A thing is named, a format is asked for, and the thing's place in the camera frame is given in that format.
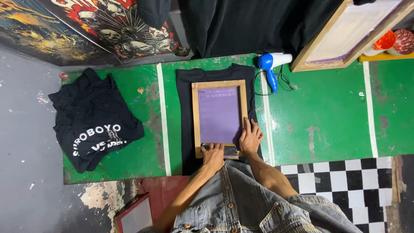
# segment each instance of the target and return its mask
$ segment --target white stripe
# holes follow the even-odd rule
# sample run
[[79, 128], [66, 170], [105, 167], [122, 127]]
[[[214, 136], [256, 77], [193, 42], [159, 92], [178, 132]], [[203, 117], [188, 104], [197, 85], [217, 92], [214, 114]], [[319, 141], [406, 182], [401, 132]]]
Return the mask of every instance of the white stripe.
[[364, 61], [362, 65], [363, 77], [365, 80], [366, 105], [368, 107], [368, 126], [369, 137], [371, 139], [372, 157], [378, 158], [377, 139], [375, 137], [374, 110], [372, 107], [371, 80], [369, 78], [369, 63], [367, 61]]
[[267, 95], [267, 81], [266, 72], [260, 73], [260, 82], [262, 83], [262, 98], [265, 110], [265, 124], [266, 124], [266, 136], [267, 136], [267, 148], [269, 150], [269, 165], [274, 167], [274, 152], [273, 152], [273, 137], [272, 137], [272, 118], [270, 117], [269, 108], [269, 96]]
[[161, 63], [159, 63], [156, 66], [156, 71], [158, 74], [159, 103], [161, 105], [162, 142], [164, 146], [165, 173], [167, 176], [171, 176], [170, 148], [168, 146], [167, 114], [165, 109], [164, 78], [162, 76]]

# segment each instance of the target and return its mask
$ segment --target power cord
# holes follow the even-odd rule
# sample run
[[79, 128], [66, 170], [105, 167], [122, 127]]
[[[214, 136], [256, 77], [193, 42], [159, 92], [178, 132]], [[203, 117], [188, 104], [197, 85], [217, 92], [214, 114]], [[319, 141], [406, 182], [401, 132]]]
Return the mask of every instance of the power cord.
[[[255, 79], [257, 78], [257, 76], [258, 76], [258, 74], [260, 74], [260, 73], [262, 73], [262, 72], [266, 72], [266, 71], [259, 71], [256, 75], [255, 75]], [[287, 77], [287, 75], [285, 75], [285, 74], [283, 74], [282, 73], [283, 72], [283, 65], [280, 67], [280, 72], [279, 73], [277, 73], [277, 74], [275, 74], [275, 75], [277, 75], [277, 82], [279, 83], [279, 84], [282, 84], [281, 82], [280, 82], [280, 80], [282, 80], [282, 81], [284, 81], [288, 86], [289, 86], [289, 88], [290, 88], [290, 90], [287, 90], [287, 89], [285, 89], [284, 87], [283, 87], [283, 85], [280, 85], [281, 87], [282, 87], [282, 89], [284, 89], [284, 90], [286, 90], [286, 91], [293, 91], [293, 90], [295, 90], [291, 85], [290, 85], [290, 81], [289, 81], [289, 78]], [[265, 94], [259, 94], [259, 93], [257, 93], [257, 92], [255, 92], [255, 94], [256, 95], [261, 95], [261, 96], [265, 96]]]

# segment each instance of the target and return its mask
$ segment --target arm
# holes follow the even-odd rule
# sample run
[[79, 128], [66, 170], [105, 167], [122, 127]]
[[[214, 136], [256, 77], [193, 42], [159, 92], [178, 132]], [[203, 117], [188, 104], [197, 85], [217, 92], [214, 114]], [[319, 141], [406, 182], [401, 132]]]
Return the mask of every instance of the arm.
[[250, 168], [256, 181], [268, 190], [282, 198], [298, 193], [292, 188], [289, 180], [278, 169], [267, 165], [257, 154], [260, 142], [265, 138], [259, 125], [247, 117], [244, 118], [245, 127], [240, 137], [240, 150], [249, 160]]
[[165, 208], [161, 216], [154, 222], [154, 229], [169, 231], [176, 219], [191, 203], [203, 185], [224, 166], [224, 144], [210, 144], [207, 151], [203, 147], [203, 165], [196, 176], [178, 194], [178, 196]]

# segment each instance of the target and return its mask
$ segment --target denim jacket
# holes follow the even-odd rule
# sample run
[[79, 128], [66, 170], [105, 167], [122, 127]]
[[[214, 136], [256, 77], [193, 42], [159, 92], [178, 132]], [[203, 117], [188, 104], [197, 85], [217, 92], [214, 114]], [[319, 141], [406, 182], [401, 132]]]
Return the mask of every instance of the denim jacket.
[[[155, 232], [151, 227], [140, 233]], [[257, 183], [250, 166], [227, 160], [176, 217], [173, 233], [360, 233], [328, 199], [294, 195], [286, 199]]]

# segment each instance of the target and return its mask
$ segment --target poster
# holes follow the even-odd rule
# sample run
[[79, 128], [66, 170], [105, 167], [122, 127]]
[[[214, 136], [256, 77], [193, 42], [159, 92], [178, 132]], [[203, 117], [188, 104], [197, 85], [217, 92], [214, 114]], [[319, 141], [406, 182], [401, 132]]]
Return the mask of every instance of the poster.
[[84, 37], [122, 61], [180, 46], [171, 19], [160, 30], [139, 17], [136, 0], [42, 0], [42, 5]]
[[117, 62], [35, 0], [0, 0], [0, 45], [57, 66]]

